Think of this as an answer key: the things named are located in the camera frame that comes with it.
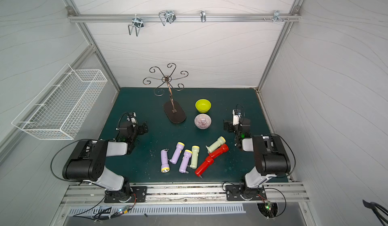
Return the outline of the purple flashlight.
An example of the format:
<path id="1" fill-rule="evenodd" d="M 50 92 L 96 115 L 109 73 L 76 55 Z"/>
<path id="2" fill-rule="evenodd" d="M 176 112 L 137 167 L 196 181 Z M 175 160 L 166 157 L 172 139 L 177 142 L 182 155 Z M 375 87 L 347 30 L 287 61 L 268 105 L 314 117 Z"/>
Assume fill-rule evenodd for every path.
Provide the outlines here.
<path id="1" fill-rule="evenodd" d="M 189 161 L 192 157 L 192 151 L 191 150 L 185 150 L 184 154 L 183 154 L 183 158 L 182 158 L 182 162 L 180 164 L 180 167 L 179 167 L 179 172 L 180 173 L 189 173 L 187 171 L 187 168 L 188 168 L 188 165 L 189 165 Z"/>
<path id="2" fill-rule="evenodd" d="M 161 155 L 161 172 L 167 173 L 170 171 L 169 160 L 168 160 L 168 149 L 161 150 L 160 155 Z"/>
<path id="3" fill-rule="evenodd" d="M 179 157 L 181 155 L 182 150 L 184 149 L 185 144 L 182 142 L 178 142 L 173 153 L 172 158 L 169 160 L 172 164 L 177 164 Z"/>

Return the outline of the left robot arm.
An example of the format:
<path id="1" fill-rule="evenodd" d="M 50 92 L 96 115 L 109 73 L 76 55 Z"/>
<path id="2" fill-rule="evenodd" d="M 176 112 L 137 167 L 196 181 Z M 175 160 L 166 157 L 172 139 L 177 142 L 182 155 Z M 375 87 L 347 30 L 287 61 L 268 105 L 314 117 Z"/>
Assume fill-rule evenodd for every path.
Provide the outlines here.
<path id="1" fill-rule="evenodd" d="M 87 182 L 105 189 L 106 198 L 125 203 L 135 198 L 129 179 L 106 167 L 107 157 L 129 155 L 135 148 L 138 136 L 146 134 L 148 124 L 139 123 L 136 113 L 126 113 L 127 121 L 118 121 L 118 136 L 114 140 L 77 141 L 66 161 L 62 177 L 67 181 Z"/>

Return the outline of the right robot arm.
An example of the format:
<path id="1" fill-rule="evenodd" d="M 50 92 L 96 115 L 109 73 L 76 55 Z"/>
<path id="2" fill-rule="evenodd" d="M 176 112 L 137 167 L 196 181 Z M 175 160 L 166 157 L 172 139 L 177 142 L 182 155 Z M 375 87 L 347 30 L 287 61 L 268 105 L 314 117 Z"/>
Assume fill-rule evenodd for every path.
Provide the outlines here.
<path id="1" fill-rule="evenodd" d="M 253 169 L 245 174 L 239 185 L 224 186 L 228 201 L 267 201 L 264 184 L 279 175 L 291 172 L 291 162 L 279 135 L 252 135 L 249 119 L 239 118 L 223 122 L 224 130 L 235 134 L 235 146 L 252 152 Z"/>

